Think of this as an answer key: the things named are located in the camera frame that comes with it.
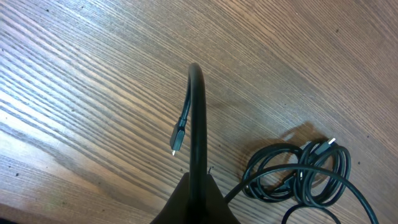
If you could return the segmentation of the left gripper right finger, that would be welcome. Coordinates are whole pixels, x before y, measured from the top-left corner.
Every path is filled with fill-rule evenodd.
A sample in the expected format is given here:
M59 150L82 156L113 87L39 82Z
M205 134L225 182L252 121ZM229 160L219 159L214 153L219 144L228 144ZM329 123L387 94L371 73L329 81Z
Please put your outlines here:
M206 175L206 217L207 224L240 224L225 202L211 174Z

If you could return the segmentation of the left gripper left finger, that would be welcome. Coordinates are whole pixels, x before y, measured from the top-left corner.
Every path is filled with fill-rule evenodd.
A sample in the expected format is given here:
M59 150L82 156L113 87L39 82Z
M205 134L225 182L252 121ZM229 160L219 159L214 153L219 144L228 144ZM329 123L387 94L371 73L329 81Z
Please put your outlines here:
M189 173L185 173L169 200L150 224L183 224L188 211Z

